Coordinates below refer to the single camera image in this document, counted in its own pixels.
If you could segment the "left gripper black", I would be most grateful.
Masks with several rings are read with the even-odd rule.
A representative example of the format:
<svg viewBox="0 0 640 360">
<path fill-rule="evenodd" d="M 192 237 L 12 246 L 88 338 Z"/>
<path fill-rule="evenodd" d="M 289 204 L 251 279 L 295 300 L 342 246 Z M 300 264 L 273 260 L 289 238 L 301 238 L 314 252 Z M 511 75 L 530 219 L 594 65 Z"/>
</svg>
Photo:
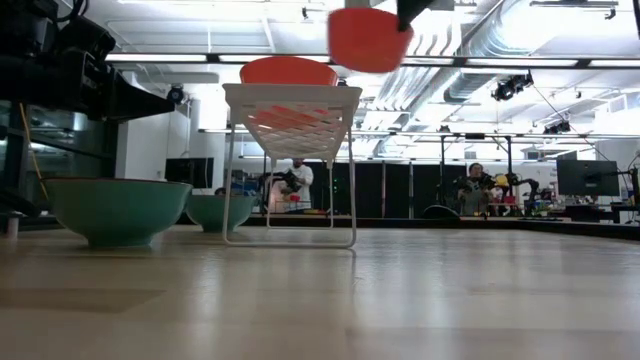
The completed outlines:
<svg viewBox="0 0 640 360">
<path fill-rule="evenodd" d="M 118 122 L 173 112 L 173 102 L 141 88 L 128 72 L 118 73 L 116 112 L 116 70 L 106 62 L 115 45 L 105 28 L 84 16 L 63 27 L 54 41 L 59 66 L 54 107 Z"/>
</svg>

